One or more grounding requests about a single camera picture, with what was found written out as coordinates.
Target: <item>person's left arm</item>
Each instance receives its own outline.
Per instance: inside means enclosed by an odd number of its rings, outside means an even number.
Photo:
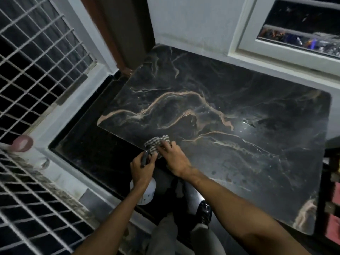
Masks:
[[[113,255],[117,253],[127,223],[137,202],[148,187],[155,168],[157,153],[152,155],[150,163],[144,168],[140,167],[142,155],[143,152],[130,163],[134,188],[112,211],[106,221],[76,249],[74,255]]]

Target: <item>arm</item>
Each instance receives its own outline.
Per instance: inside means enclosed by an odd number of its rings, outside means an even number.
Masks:
[[[212,207],[222,226],[250,254],[309,254],[264,211],[193,168],[174,141],[172,146],[166,142],[163,145],[164,149],[158,147],[158,150],[167,160],[172,173],[198,190]]]
[[[74,252],[74,255],[113,255],[116,254],[137,202],[143,196],[152,178],[157,153],[151,157],[151,162],[140,168],[143,152],[131,163],[131,174],[134,188],[129,195],[113,210],[110,216],[98,229],[90,235]]]

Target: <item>person's right arm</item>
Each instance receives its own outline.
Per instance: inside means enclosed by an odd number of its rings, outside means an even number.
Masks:
[[[309,254],[272,217],[192,167],[181,148],[174,141],[171,144],[163,142],[164,148],[157,147],[169,169],[197,189],[222,226],[250,254]]]

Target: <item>forearm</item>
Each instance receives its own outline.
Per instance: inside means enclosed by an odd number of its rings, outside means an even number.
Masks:
[[[104,223],[74,252],[75,255],[116,254],[137,202],[145,190],[134,188]]]
[[[270,251],[273,254],[286,254],[287,249],[290,254],[308,254],[272,217],[209,179],[198,169],[192,169],[186,180],[210,204],[223,227],[245,248],[258,254]]]

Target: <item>pink plastic object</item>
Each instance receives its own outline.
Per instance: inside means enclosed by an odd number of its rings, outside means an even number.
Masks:
[[[340,206],[340,183],[335,183],[332,202]]]
[[[33,139],[26,135],[21,135],[17,137],[12,145],[10,145],[9,150],[13,152],[25,152],[33,146]]]
[[[340,245],[340,218],[330,214],[325,236]]]

